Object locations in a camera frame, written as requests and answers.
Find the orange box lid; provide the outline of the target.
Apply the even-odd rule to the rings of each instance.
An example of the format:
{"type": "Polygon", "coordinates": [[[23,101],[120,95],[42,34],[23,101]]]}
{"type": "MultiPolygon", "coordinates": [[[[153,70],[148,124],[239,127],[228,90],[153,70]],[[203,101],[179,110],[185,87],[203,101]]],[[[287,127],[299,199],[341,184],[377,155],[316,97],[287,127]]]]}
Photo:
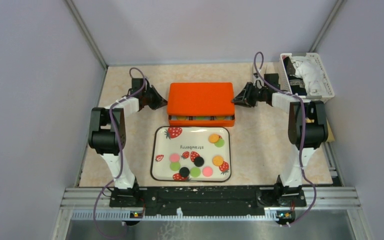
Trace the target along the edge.
{"type": "Polygon", "coordinates": [[[231,82],[175,82],[168,93],[171,116],[233,116],[234,89],[231,82]]]}

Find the orange cookie box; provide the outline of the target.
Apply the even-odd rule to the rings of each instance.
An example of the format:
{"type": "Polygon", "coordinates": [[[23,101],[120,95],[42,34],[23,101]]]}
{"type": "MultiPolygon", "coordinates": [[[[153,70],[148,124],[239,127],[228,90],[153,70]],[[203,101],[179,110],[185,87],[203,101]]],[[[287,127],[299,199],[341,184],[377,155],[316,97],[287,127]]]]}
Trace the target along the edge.
{"type": "Polygon", "coordinates": [[[235,115],[176,115],[167,114],[170,127],[233,127],[235,115]]]}

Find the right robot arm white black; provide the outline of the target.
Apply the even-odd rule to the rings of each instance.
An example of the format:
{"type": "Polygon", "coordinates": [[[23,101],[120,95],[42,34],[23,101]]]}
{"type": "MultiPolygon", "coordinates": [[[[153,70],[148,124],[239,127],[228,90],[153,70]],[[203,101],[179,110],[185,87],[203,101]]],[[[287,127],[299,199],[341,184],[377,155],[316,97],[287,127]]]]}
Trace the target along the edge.
{"type": "Polygon", "coordinates": [[[278,176],[281,185],[273,192],[279,206],[287,206],[294,198],[291,189],[298,189],[305,179],[305,169],[312,155],[329,136],[326,109],[323,101],[292,96],[281,89],[277,73],[253,74],[254,81],[247,82],[232,99],[237,106],[252,108],[264,102],[288,114],[288,140],[291,144],[288,164],[278,176]]]}

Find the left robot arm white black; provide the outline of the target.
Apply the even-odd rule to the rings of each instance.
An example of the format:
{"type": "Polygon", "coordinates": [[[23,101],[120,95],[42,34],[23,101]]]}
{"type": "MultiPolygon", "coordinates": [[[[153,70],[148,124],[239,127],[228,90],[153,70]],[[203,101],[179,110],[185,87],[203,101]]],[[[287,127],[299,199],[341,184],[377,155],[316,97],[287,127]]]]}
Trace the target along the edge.
{"type": "Polygon", "coordinates": [[[132,78],[131,89],[126,96],[110,106],[94,107],[91,110],[88,145],[107,164],[114,187],[124,190],[121,200],[129,207],[140,202],[141,194],[133,188],[136,177],[123,153],[126,146],[126,118],[146,106],[156,110],[167,104],[146,77],[132,78]]]}

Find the black cloth in basket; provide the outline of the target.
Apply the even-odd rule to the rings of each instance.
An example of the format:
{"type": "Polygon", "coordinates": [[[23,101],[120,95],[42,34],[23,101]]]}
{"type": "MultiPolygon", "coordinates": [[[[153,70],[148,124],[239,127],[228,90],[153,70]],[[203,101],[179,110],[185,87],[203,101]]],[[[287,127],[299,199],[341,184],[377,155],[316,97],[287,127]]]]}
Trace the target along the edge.
{"type": "Polygon", "coordinates": [[[304,80],[301,77],[296,76],[296,69],[289,56],[283,59],[283,65],[291,88],[291,92],[295,95],[307,96],[304,80]]]}

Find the green sandwich cookie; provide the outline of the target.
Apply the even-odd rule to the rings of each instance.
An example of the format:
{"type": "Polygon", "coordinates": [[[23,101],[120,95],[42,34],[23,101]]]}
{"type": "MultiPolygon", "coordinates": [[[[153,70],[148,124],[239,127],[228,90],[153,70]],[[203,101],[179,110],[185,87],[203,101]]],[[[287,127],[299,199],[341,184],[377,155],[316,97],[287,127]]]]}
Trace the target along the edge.
{"type": "Polygon", "coordinates": [[[171,162],[169,168],[174,172],[178,172],[181,168],[181,164],[179,162],[171,162]]]}
{"type": "Polygon", "coordinates": [[[225,140],[223,138],[219,138],[215,143],[214,145],[217,147],[217,148],[222,148],[224,145],[225,145],[225,140]]]}
{"type": "Polygon", "coordinates": [[[190,169],[189,175],[192,178],[198,178],[201,175],[201,169],[199,167],[193,167],[190,169]]]}

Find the yellow round biscuit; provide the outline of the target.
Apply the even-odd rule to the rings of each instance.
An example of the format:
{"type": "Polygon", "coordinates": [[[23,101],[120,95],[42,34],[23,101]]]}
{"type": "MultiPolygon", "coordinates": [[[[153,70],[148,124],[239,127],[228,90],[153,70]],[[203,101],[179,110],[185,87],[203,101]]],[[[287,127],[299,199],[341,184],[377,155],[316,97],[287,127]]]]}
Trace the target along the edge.
{"type": "Polygon", "coordinates": [[[212,144],[215,144],[216,142],[218,142],[220,139],[220,136],[218,134],[211,134],[209,137],[208,137],[208,141],[212,144]]]}
{"type": "Polygon", "coordinates": [[[212,163],[216,166],[219,167],[224,163],[224,158],[220,155],[216,155],[212,158],[212,163]]]}

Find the white crumpled cloth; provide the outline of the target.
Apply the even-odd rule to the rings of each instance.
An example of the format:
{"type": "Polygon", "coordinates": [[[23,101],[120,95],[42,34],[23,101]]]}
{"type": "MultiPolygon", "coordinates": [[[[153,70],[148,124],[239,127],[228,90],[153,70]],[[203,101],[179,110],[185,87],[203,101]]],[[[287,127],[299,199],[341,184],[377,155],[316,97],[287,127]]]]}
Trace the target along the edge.
{"type": "Polygon", "coordinates": [[[291,61],[296,69],[295,75],[303,79],[308,95],[327,95],[328,92],[324,85],[324,73],[314,58],[292,56],[291,61]]]}

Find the white strawberry print tray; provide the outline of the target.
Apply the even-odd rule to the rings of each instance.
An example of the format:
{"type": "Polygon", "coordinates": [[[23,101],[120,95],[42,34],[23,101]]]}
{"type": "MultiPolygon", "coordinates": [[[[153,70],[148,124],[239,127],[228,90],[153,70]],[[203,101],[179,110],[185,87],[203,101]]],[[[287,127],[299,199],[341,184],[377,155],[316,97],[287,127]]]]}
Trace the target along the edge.
{"type": "Polygon", "coordinates": [[[154,180],[164,182],[223,183],[228,181],[232,175],[230,132],[224,127],[162,126],[158,128],[154,135],[150,175],[154,180]],[[216,147],[214,143],[210,143],[211,134],[218,134],[224,139],[225,145],[216,147]],[[199,167],[201,175],[182,178],[179,171],[172,171],[169,157],[174,153],[180,155],[181,168],[187,167],[189,170],[196,167],[195,157],[202,157],[204,165],[199,167]],[[221,166],[213,164],[212,159],[215,156],[223,157],[224,163],[221,166]],[[203,176],[204,167],[213,169],[211,177],[203,176]]]}

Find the pink sandwich cookie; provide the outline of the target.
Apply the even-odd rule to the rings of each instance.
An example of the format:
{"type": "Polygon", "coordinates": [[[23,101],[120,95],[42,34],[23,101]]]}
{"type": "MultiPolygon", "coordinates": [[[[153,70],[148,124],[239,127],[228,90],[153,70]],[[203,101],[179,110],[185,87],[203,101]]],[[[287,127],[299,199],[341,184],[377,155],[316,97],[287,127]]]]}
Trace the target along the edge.
{"type": "Polygon", "coordinates": [[[213,175],[213,173],[214,173],[214,171],[213,171],[213,169],[210,166],[206,166],[206,167],[204,167],[202,169],[202,175],[204,177],[209,178],[209,177],[211,177],[213,175]]]}
{"type": "Polygon", "coordinates": [[[180,161],[181,156],[178,153],[173,153],[169,156],[169,161],[171,163],[177,163],[180,161]]]}

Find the white plastic basket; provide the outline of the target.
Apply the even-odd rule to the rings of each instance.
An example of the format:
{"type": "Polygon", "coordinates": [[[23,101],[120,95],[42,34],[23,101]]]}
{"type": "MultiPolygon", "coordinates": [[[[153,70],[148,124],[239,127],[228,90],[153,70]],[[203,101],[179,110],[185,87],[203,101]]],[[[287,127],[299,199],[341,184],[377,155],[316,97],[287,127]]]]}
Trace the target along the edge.
{"type": "Polygon", "coordinates": [[[335,96],[320,55],[315,52],[282,53],[278,73],[281,88],[303,99],[327,102],[335,96]]]}

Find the black sandwich cookie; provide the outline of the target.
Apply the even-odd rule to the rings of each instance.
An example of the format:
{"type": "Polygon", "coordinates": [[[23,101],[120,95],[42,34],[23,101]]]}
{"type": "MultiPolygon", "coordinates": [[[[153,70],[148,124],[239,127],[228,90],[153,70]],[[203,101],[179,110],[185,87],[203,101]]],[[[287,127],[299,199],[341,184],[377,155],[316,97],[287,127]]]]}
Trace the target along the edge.
{"type": "Polygon", "coordinates": [[[194,161],[193,161],[194,165],[196,167],[202,167],[205,163],[205,160],[201,157],[201,156],[197,156],[194,158],[194,161]]]}
{"type": "Polygon", "coordinates": [[[187,167],[182,167],[179,169],[179,175],[182,177],[182,178],[188,178],[189,175],[190,175],[190,169],[187,168],[187,167]]]}

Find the tan paper bag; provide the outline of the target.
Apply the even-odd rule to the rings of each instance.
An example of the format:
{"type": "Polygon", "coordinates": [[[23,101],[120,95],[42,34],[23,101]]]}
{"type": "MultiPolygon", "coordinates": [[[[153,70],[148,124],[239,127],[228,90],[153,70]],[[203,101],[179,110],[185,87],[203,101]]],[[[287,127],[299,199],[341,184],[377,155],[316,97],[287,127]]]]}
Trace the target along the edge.
{"type": "Polygon", "coordinates": [[[334,142],[334,141],[335,141],[335,136],[333,134],[333,131],[330,127],[328,127],[328,136],[327,136],[326,142],[330,143],[330,142],[334,142]]]}

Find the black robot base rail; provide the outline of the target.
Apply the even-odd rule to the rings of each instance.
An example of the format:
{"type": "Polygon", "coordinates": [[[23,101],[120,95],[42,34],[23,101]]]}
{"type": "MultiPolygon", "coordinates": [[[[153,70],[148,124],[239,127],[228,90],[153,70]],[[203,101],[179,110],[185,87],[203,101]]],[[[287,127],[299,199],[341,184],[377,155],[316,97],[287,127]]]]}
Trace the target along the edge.
{"type": "Polygon", "coordinates": [[[174,216],[178,210],[186,217],[262,216],[269,207],[294,210],[306,207],[304,192],[283,191],[278,184],[227,186],[161,186],[113,189],[109,206],[140,208],[150,217],[174,216]]]}

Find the aluminium frame rail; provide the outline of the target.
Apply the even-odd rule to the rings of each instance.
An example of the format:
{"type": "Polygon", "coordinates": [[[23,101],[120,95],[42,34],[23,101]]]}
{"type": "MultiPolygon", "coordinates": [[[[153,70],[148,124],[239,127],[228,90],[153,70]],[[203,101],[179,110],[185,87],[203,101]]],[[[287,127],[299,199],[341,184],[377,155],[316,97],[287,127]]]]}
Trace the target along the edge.
{"type": "Polygon", "coordinates": [[[52,238],[144,240],[372,240],[354,187],[305,187],[306,205],[263,206],[267,185],[142,187],[123,204],[114,190],[64,191],[52,238]]]}

